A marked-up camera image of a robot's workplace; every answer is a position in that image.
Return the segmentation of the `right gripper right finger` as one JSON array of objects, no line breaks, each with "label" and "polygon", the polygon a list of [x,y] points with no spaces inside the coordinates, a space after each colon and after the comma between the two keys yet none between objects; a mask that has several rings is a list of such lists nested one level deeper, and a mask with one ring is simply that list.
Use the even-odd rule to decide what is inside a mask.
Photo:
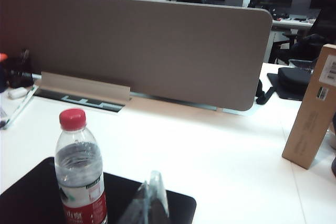
[{"label": "right gripper right finger", "polygon": [[154,170],[149,182],[149,223],[170,223],[169,205],[162,175]]}]

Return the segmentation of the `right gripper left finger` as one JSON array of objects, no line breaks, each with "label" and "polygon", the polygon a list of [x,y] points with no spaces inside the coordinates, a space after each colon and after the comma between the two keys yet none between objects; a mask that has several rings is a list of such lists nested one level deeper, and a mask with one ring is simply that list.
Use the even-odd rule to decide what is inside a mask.
[{"label": "right gripper left finger", "polygon": [[137,189],[123,215],[123,223],[149,223],[149,188],[147,181]]}]

